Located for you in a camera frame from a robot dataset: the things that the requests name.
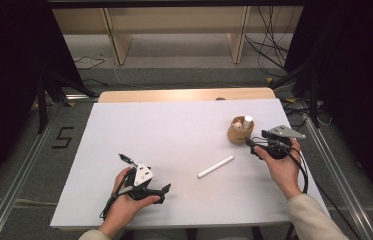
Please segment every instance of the left hand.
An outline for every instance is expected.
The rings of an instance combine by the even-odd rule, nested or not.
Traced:
[[[115,192],[129,170],[130,167],[125,168],[117,175],[112,192]],[[119,196],[112,204],[105,221],[98,230],[108,237],[114,238],[118,231],[133,220],[139,210],[157,202],[159,199],[159,196],[149,196],[142,200],[134,200],[128,194]]]

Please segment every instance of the white stick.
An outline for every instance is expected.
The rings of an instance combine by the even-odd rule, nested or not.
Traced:
[[[226,163],[232,161],[233,159],[235,159],[235,156],[230,156],[230,157],[228,157],[228,158],[222,160],[221,162],[215,164],[214,166],[212,166],[212,167],[210,167],[210,168],[208,168],[208,169],[206,169],[206,170],[200,172],[200,173],[198,174],[198,178],[203,178],[203,177],[204,177],[205,175],[207,175],[208,173],[210,173],[210,172],[212,172],[212,171],[214,171],[214,170],[220,168],[221,166],[225,165]]]

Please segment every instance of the table surface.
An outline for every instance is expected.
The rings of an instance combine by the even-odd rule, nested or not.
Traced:
[[[164,92],[170,96],[172,90]],[[164,204],[143,209],[127,228],[250,226],[289,221],[286,200],[265,163],[251,155],[246,145],[227,139],[230,121],[238,115],[254,117],[252,136],[261,136],[261,130],[281,124],[289,126],[279,100],[274,98],[95,104],[51,226],[72,230],[102,223],[99,214],[114,178],[128,166],[119,160],[118,153],[152,167],[150,188],[172,184]],[[197,178],[199,172],[230,155],[235,156],[232,162]],[[310,172],[309,179],[309,194],[327,212]]]

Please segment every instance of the gray floor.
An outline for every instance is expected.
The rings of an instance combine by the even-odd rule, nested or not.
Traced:
[[[104,63],[93,69],[87,68],[97,63],[94,60],[77,63],[83,79],[108,84],[105,86],[94,80],[85,81],[86,87],[97,93],[107,90],[264,87],[267,86],[267,78],[272,76],[263,73],[260,67],[277,75],[284,74],[267,61],[262,63],[262,59],[258,64],[258,55],[248,45],[244,46],[241,63],[233,64],[227,39],[223,35],[135,36],[123,66],[113,64],[112,53],[104,36],[67,36],[66,40],[74,59],[82,56],[105,59]],[[77,94],[71,89],[66,89],[66,93]],[[275,93],[279,98],[291,96],[290,87],[278,89]],[[56,112],[54,121],[17,201],[3,224],[0,239],[77,239],[82,234],[49,227],[93,105],[90,100],[69,102],[71,104],[64,106],[49,106],[51,113]],[[329,120],[327,114],[320,115],[320,118],[323,122]],[[303,117],[300,114],[290,115],[289,121],[291,125],[299,125]],[[64,131],[72,140],[68,148],[52,148],[65,143],[56,139],[62,127],[73,128]],[[0,203],[29,154],[38,136],[37,129],[38,111],[33,106],[24,123],[24,131],[15,142],[10,157],[0,168]],[[307,125],[300,127],[299,131],[311,136]],[[320,131],[373,224],[373,186],[364,170],[355,166],[354,161],[357,159],[334,121],[328,126],[321,125]],[[302,140],[301,144],[315,180],[345,214],[353,228],[357,229],[314,140],[309,137]],[[356,239],[332,204],[324,199],[334,221],[350,239]],[[264,239],[284,239],[287,228],[287,224],[260,227]]]

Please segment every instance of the sleeve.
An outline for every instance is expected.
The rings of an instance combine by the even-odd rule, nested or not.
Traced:
[[[85,232],[79,240],[111,240],[107,235],[103,234],[98,230],[89,230]]]
[[[299,194],[288,200],[289,218],[299,239],[348,239],[320,204],[307,194]]]

